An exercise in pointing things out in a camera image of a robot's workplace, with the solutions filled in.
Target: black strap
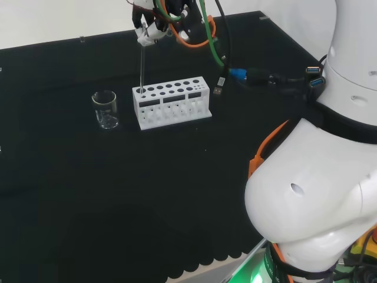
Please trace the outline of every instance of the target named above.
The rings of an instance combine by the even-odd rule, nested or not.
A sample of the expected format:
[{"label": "black strap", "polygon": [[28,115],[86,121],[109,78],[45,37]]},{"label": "black strap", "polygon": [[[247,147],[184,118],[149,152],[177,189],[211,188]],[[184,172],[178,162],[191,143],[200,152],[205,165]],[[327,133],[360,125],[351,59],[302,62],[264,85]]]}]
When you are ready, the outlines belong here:
[{"label": "black strap", "polygon": [[296,277],[303,277],[308,280],[319,280],[319,279],[329,278],[330,276],[332,276],[336,268],[336,264],[335,264],[333,267],[323,272],[308,272],[308,271],[301,270],[285,262],[282,262],[277,252],[275,251],[274,247],[272,246],[272,244],[269,243],[269,245],[270,245],[270,254],[271,254],[273,263],[276,264],[277,268],[282,270],[285,274],[296,276]]}]

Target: robotic hand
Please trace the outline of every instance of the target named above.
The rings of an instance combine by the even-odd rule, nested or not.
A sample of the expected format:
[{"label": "robotic hand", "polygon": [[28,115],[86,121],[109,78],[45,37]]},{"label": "robotic hand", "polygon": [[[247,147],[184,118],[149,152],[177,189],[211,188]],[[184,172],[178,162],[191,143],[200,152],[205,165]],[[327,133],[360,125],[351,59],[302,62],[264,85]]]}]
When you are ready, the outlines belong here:
[{"label": "robotic hand", "polygon": [[[166,2],[165,0],[135,0],[133,6],[133,23],[138,36],[137,41],[142,46],[157,43],[165,37],[169,29],[184,44],[187,41],[206,40],[203,14],[196,0],[166,0]],[[145,30],[141,22],[142,16],[145,17],[148,25]],[[209,16],[209,21],[212,23],[214,35],[216,28],[211,16]]]}]

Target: wire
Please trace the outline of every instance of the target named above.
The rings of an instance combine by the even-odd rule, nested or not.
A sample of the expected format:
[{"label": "wire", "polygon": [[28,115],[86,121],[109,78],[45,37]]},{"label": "wire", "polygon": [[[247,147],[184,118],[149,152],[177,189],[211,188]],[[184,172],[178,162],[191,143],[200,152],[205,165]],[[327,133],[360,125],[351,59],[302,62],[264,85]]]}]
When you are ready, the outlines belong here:
[{"label": "wire", "polygon": [[366,264],[362,262],[361,264],[347,264],[348,267],[372,267],[377,268],[376,264]]},{"label": "wire", "polygon": [[162,6],[160,0],[156,0],[156,3],[157,3],[157,8],[160,10],[161,13],[163,13],[163,15],[166,18],[170,19],[171,21],[180,21],[181,20],[181,16],[178,16],[178,17],[175,17],[175,18],[173,18],[172,16],[170,16],[168,14],[168,12],[163,9],[163,6]]},{"label": "wire", "polygon": [[325,60],[327,57],[328,57],[327,55],[323,56],[323,57],[319,60],[319,62],[322,64],[322,62],[324,62],[324,60]]},{"label": "wire", "polygon": [[275,131],[270,133],[269,136],[266,137],[263,143],[259,146],[257,154],[255,155],[254,159],[251,159],[250,164],[249,164],[249,178],[251,177],[252,174],[254,174],[254,172],[258,169],[258,167],[262,165],[264,162],[264,159],[261,157],[263,149],[278,134],[278,132],[285,126],[287,122],[288,121],[285,121]]},{"label": "wire", "polygon": [[350,273],[345,273],[345,272],[334,270],[334,273],[335,273],[334,281],[340,281],[340,280],[347,279],[353,276],[355,274],[355,270],[352,270]]},{"label": "wire", "polygon": [[226,33],[227,33],[227,36],[228,36],[228,56],[227,56],[227,64],[226,65],[227,65],[227,67],[230,67],[231,66],[231,56],[232,56],[232,53],[233,53],[232,36],[231,36],[231,33],[230,33],[228,20],[225,17],[224,10],[223,10],[223,7],[221,7],[220,1],[215,0],[215,2],[216,2],[216,5],[217,5],[217,7],[220,11],[221,18],[224,21],[225,30],[226,30]]},{"label": "wire", "polygon": [[[162,4],[162,7],[163,9],[166,11],[167,13],[167,10],[166,10],[166,6],[165,6],[165,0],[161,0],[161,4]],[[212,18],[212,16],[208,16],[208,19],[209,19],[209,22],[211,23],[212,25],[212,37],[215,36],[216,34],[216,24]],[[173,34],[176,36],[176,38],[183,44],[185,45],[186,47],[189,47],[189,48],[200,48],[200,47],[203,47],[205,45],[207,45],[209,43],[209,40],[206,40],[202,43],[199,43],[199,44],[189,44],[187,42],[185,42],[185,40],[182,39],[182,37],[179,36],[178,32],[176,31],[176,29],[174,28],[174,25],[170,24],[170,29],[171,31],[173,32]]]},{"label": "wire", "polygon": [[369,242],[369,239],[371,238],[371,236],[373,235],[373,233],[374,233],[374,229],[371,230],[371,231],[367,234],[367,236],[365,237],[364,244],[363,244],[363,248],[362,248],[362,250],[361,250],[361,255],[360,255],[359,265],[362,265],[363,258],[364,258],[365,252],[366,252],[366,247],[367,247],[368,242]]},{"label": "wire", "polygon": [[204,24],[206,26],[207,37],[208,37],[208,40],[209,40],[209,43],[210,43],[210,48],[211,48],[211,52],[212,52],[213,58],[215,59],[216,63],[220,67],[224,67],[224,63],[221,61],[221,59],[219,58],[219,56],[216,53],[216,50],[214,49],[213,39],[212,39],[212,36],[211,36],[211,30],[210,30],[210,25],[209,25],[208,20],[207,20],[206,7],[204,6],[204,0],[199,0],[199,3],[200,3],[201,11],[203,13]]},{"label": "wire", "polygon": [[301,83],[305,78],[288,78],[287,83]]},{"label": "wire", "polygon": [[154,6],[153,12],[155,13],[157,17],[159,17],[160,19],[162,19],[164,22],[168,24],[175,23],[174,21],[171,21],[167,19],[166,17],[164,17],[164,15],[160,12],[160,9],[157,7],[156,0],[153,0],[153,6]]},{"label": "wire", "polygon": [[285,121],[283,124],[281,124],[278,128],[276,128],[272,133],[269,134],[268,137],[263,141],[263,143],[259,146],[258,151],[257,151],[257,156],[262,155],[263,149],[266,147],[266,145],[278,134],[278,132],[285,126],[285,124],[288,121]]}]

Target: orange cable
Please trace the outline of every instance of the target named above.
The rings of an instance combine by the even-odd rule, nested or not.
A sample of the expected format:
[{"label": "orange cable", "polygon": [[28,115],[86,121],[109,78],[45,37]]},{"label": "orange cable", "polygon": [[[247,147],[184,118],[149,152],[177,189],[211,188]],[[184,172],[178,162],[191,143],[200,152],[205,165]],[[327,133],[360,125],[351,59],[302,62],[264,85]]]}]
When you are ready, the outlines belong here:
[{"label": "orange cable", "polygon": [[266,145],[273,139],[278,132],[284,127],[284,125],[288,121],[285,121],[283,124],[281,124],[275,131],[269,134],[268,137],[263,141],[263,143],[260,145],[257,154],[255,155],[254,159],[250,161],[249,164],[249,178],[251,177],[252,174],[258,169],[260,165],[264,162],[264,159],[261,157],[263,149],[266,147]]},{"label": "orange cable", "polygon": [[258,151],[257,151],[257,154],[258,156],[262,155],[262,151],[263,149],[266,147],[266,145],[271,141],[271,139],[273,139],[277,133],[282,129],[282,127],[284,127],[284,125],[287,123],[288,121],[285,121],[283,124],[281,124],[275,131],[273,131],[272,133],[269,134],[268,137],[266,137],[266,139],[263,141],[263,143],[260,145]]},{"label": "orange cable", "polygon": [[[161,4],[162,4],[163,9],[165,10],[165,12],[168,13],[167,10],[166,10],[166,7],[165,7],[165,0],[161,0]],[[216,34],[216,24],[215,24],[215,22],[214,22],[212,16],[208,16],[207,19],[208,19],[208,22],[211,23],[211,25],[212,25],[212,37],[214,37],[215,34]],[[189,48],[200,48],[200,47],[203,47],[203,46],[205,46],[206,44],[209,43],[209,40],[206,40],[205,42],[202,42],[202,43],[199,43],[199,44],[189,44],[189,43],[185,42],[185,40],[183,40],[183,39],[179,36],[178,32],[176,31],[176,29],[174,28],[174,26],[173,26],[172,24],[170,24],[170,29],[171,29],[171,31],[173,32],[173,34],[176,36],[176,38],[177,38],[177,39],[178,39],[183,45],[185,45],[186,47],[189,47]]]}]

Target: green cable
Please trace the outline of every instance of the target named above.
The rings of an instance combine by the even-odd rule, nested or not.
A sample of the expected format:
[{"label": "green cable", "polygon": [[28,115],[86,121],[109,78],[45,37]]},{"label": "green cable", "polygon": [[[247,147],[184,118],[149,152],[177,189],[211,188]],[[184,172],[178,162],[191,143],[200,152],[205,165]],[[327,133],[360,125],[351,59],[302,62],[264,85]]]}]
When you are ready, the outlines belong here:
[{"label": "green cable", "polygon": [[160,10],[161,13],[164,14],[164,16],[172,21],[179,21],[181,20],[181,16],[178,16],[176,18],[173,18],[171,17],[168,13],[165,12],[165,10],[163,9],[163,6],[161,4],[161,0],[156,0],[156,3],[157,3],[157,8]]},{"label": "green cable", "polygon": [[210,48],[211,48],[212,55],[213,55],[214,59],[216,60],[216,63],[218,63],[218,65],[220,67],[224,67],[224,63],[219,58],[219,56],[216,53],[216,50],[214,49],[213,39],[212,39],[212,35],[211,35],[211,29],[210,29],[210,25],[209,25],[208,19],[207,19],[206,7],[204,6],[204,0],[199,0],[199,2],[200,2],[201,10],[203,12],[204,24],[206,26],[207,37],[208,37],[208,41],[210,43]]}]

